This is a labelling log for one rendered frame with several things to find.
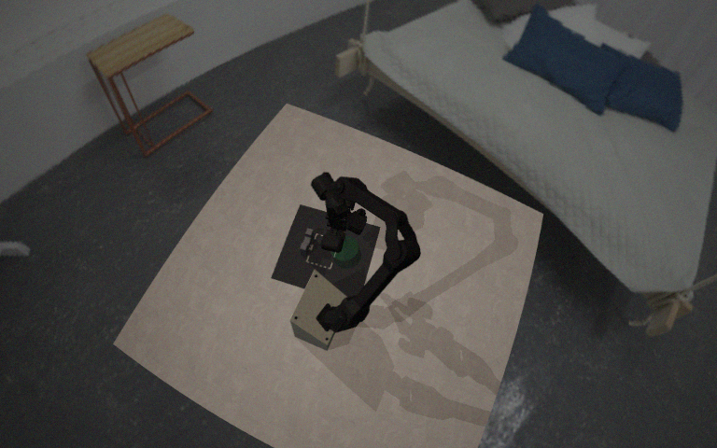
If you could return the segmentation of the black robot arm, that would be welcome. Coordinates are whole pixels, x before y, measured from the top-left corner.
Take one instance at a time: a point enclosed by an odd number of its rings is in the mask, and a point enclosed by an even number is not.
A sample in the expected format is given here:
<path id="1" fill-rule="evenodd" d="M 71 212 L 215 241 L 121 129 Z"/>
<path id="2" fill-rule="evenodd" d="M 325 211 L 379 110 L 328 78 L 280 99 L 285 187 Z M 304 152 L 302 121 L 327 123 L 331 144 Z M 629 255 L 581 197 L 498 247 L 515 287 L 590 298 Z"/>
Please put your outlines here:
<path id="1" fill-rule="evenodd" d="M 420 257 L 420 247 L 406 213 L 371 193 L 360 179 L 340 176 L 334 181 L 329 173 L 322 173 L 312 181 L 311 185 L 318 198 L 325 201 L 330 217 L 340 218 L 348 211 L 342 231 L 348 229 L 360 235 L 367 222 L 365 210 L 360 208 L 357 212 L 351 213 L 345 200 L 358 203 L 385 221 L 387 226 L 385 238 L 387 250 L 381 267 L 357 296 L 344 298 L 338 307 L 331 307 L 327 303 L 317 315 L 316 319 L 325 331 L 331 329 L 338 332 L 352 329 L 365 320 L 371 304 L 389 285 L 393 277 Z M 398 230 L 404 240 L 399 240 Z"/>

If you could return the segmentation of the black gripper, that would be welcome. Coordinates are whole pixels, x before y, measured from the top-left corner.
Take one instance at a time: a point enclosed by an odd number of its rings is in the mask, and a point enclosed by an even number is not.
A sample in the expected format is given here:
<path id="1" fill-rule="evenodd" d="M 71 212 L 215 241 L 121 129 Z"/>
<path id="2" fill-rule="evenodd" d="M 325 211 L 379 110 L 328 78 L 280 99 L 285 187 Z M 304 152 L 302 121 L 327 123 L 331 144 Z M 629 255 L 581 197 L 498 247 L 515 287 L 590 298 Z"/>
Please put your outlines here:
<path id="1" fill-rule="evenodd" d="M 354 210 L 354 202 L 345 200 L 345 204 L 348 208 L 351 209 L 351 211 Z M 323 250 L 328 250 L 336 253 L 340 253 L 342 251 L 346 233 L 344 233 L 341 228 L 345 218 L 347 217 L 347 212 L 348 211 L 346 211 L 344 216 L 340 218 L 332 218 L 328 215 L 328 213 L 326 214 L 325 218 L 328 219 L 327 226 L 331 228 L 330 230 L 327 230 L 327 233 L 325 235 L 323 235 L 320 244 Z"/>

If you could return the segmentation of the green glass bottle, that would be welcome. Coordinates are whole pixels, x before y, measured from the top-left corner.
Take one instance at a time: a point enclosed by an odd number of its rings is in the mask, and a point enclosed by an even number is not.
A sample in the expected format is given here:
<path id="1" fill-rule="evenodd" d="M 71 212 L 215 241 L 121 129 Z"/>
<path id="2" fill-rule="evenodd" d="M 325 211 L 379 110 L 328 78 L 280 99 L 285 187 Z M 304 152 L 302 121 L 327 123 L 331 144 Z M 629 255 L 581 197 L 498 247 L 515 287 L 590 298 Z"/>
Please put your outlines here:
<path id="1" fill-rule="evenodd" d="M 351 269 L 357 266 L 361 260 L 359 243 L 351 236 L 344 238 L 344 244 L 340 253 L 331 252 L 331 255 L 338 267 Z"/>

